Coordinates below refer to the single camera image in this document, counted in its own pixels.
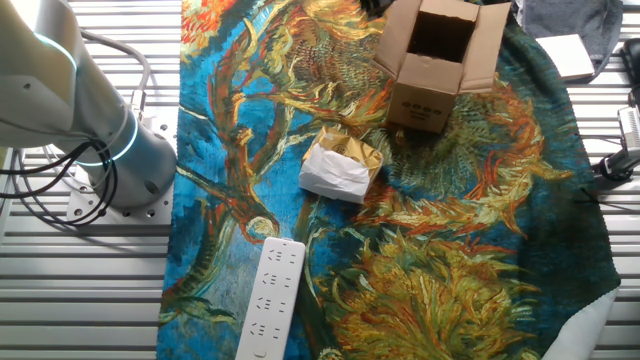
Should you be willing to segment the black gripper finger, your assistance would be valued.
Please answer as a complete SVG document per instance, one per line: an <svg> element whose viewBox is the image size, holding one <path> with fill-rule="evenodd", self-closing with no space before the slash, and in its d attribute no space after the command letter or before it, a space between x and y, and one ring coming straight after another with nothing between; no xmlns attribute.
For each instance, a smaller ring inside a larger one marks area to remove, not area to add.
<svg viewBox="0 0 640 360"><path fill-rule="evenodd" d="M394 0L359 0L360 6L369 18L380 18L391 6Z"/></svg>

